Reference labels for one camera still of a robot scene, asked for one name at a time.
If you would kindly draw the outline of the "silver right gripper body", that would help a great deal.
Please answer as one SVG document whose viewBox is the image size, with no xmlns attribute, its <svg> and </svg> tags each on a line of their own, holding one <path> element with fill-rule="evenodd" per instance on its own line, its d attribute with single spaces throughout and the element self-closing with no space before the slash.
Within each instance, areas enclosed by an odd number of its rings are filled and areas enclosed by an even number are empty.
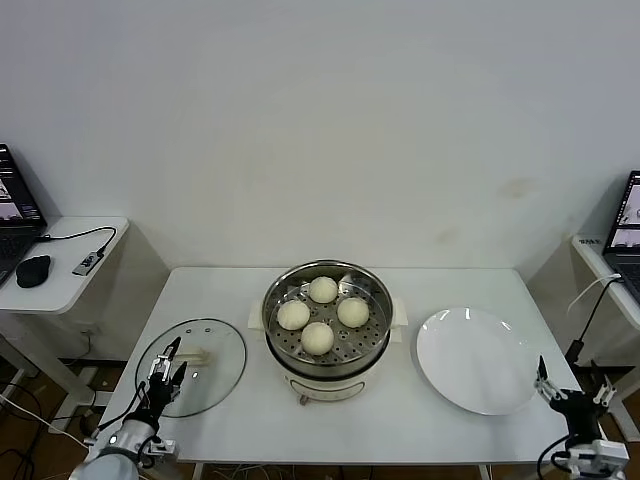
<svg viewBox="0 0 640 480">
<path fill-rule="evenodd" d="M 564 417 L 570 439 L 601 438 L 598 422 L 601 409 L 586 393 L 562 389 L 552 396 L 549 406 Z"/>
</svg>

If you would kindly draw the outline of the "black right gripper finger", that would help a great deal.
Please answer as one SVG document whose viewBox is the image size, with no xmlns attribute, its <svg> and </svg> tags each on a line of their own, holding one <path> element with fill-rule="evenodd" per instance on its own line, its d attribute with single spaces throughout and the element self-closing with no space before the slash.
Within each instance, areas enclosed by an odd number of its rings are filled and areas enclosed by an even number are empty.
<svg viewBox="0 0 640 480">
<path fill-rule="evenodd" d="M 537 392 L 547 403 L 552 401 L 564 401 L 568 395 L 556 386 L 550 379 L 546 368 L 546 363 L 542 355 L 539 356 L 536 380 L 534 382 Z"/>
<path fill-rule="evenodd" d="M 608 407 L 616 389 L 606 375 L 593 375 L 593 403 L 597 406 Z"/>
</svg>

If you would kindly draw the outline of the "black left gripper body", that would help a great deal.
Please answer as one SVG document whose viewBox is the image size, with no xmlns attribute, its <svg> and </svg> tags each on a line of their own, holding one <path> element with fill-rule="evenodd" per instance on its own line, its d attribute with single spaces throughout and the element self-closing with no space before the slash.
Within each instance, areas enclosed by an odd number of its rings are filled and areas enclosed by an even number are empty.
<svg viewBox="0 0 640 480">
<path fill-rule="evenodd" d="M 164 381 L 162 375 L 152 375 L 141 400 L 141 411 L 151 419 L 158 420 L 179 392 L 180 387 L 171 379 Z"/>
</svg>

